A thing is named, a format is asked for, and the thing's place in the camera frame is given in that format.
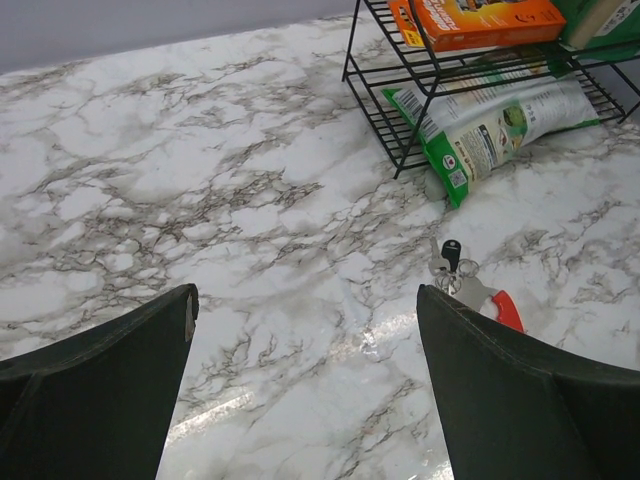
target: cardboard box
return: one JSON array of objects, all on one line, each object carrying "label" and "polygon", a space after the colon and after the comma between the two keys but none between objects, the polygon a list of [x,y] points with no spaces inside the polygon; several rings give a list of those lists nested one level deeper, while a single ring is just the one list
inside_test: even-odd
[{"label": "cardboard box", "polygon": [[[566,21],[549,0],[415,0],[436,52],[553,41]],[[408,0],[389,8],[407,45],[424,47]]]}]

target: plastic bag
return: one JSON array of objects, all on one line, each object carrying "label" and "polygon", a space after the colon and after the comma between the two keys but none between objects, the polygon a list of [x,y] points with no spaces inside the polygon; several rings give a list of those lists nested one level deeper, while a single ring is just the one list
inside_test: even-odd
[{"label": "plastic bag", "polygon": [[[490,72],[480,79],[465,80],[464,85],[530,76],[547,68],[537,64],[526,70]],[[448,88],[460,86],[462,82],[449,84]],[[384,89],[383,94],[413,127],[426,96],[417,87]],[[570,74],[436,97],[423,119],[419,137],[457,208],[479,180],[513,158],[522,146],[552,131],[598,123],[598,114]]]}]

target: marble countertop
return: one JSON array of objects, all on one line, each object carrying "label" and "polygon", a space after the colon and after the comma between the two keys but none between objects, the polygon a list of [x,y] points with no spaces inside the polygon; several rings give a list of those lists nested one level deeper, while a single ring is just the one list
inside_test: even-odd
[{"label": "marble countertop", "polygon": [[640,367],[638,126],[545,137],[452,210],[392,180],[340,82],[349,25],[0,77],[0,356],[200,290],[161,480],[451,479],[415,316],[432,235],[530,335]]}]

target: wire shelf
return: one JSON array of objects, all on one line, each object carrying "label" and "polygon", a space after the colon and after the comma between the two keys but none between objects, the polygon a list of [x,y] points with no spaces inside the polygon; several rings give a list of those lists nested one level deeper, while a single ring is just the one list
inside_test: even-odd
[{"label": "wire shelf", "polygon": [[[352,54],[361,3],[368,8],[395,54],[384,66],[363,68]],[[418,19],[415,0],[409,0],[409,6],[414,20]],[[571,51],[558,42],[505,47],[492,50],[500,53],[499,59],[491,63],[482,63],[477,60],[487,54],[487,49],[436,54],[419,20],[416,21],[416,26],[425,45],[424,48],[408,47],[405,44],[386,0],[356,0],[343,72],[343,80],[351,88],[358,105],[396,167],[395,178],[403,170],[429,165],[422,152],[417,132],[433,98],[553,75],[552,69],[531,74],[529,67],[532,63],[554,62],[556,66],[561,66],[563,72],[575,72],[577,80],[602,122],[611,120],[622,122],[640,107],[640,101],[638,101],[633,108],[625,111],[622,105],[589,73],[593,68],[611,68],[640,99],[640,89],[616,66],[616,63],[640,58],[640,53],[620,61],[583,60],[586,55],[611,53],[629,47],[637,47],[640,50],[640,38],[579,51]],[[509,78],[489,80],[486,77],[488,72],[499,73]],[[407,83],[415,84],[428,99],[419,122],[414,128],[411,128],[381,95],[382,88],[402,86]]]}]

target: black metal shelf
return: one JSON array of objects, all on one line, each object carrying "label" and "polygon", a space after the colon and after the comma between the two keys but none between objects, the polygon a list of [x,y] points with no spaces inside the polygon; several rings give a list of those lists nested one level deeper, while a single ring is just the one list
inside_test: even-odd
[{"label": "black metal shelf", "polygon": [[[352,53],[361,3],[367,6],[395,53],[392,57],[395,60],[385,63],[384,66],[363,68]],[[409,6],[414,20],[418,19],[415,0],[409,0]],[[640,107],[639,100],[633,108],[626,111],[589,73],[593,68],[611,68],[640,99],[640,89],[616,66],[616,63],[638,59],[640,54],[621,61],[582,60],[588,55],[611,53],[628,47],[640,49],[640,39],[580,51],[569,50],[558,42],[505,47],[492,50],[501,54],[500,59],[483,64],[476,60],[486,55],[487,49],[436,54],[420,22],[415,23],[424,48],[408,47],[405,44],[386,0],[356,0],[343,72],[343,81],[346,81],[353,91],[376,136],[397,169],[395,178],[403,170],[429,165],[422,153],[417,132],[429,103],[434,98],[553,75],[551,69],[532,75],[529,66],[535,62],[554,62],[555,65],[561,65],[563,71],[576,72],[578,81],[602,122],[623,122]],[[489,81],[485,77],[488,72],[508,74],[510,78]],[[413,129],[403,121],[399,113],[387,107],[388,104],[380,93],[383,87],[407,83],[415,84],[427,97],[419,121]]]}]

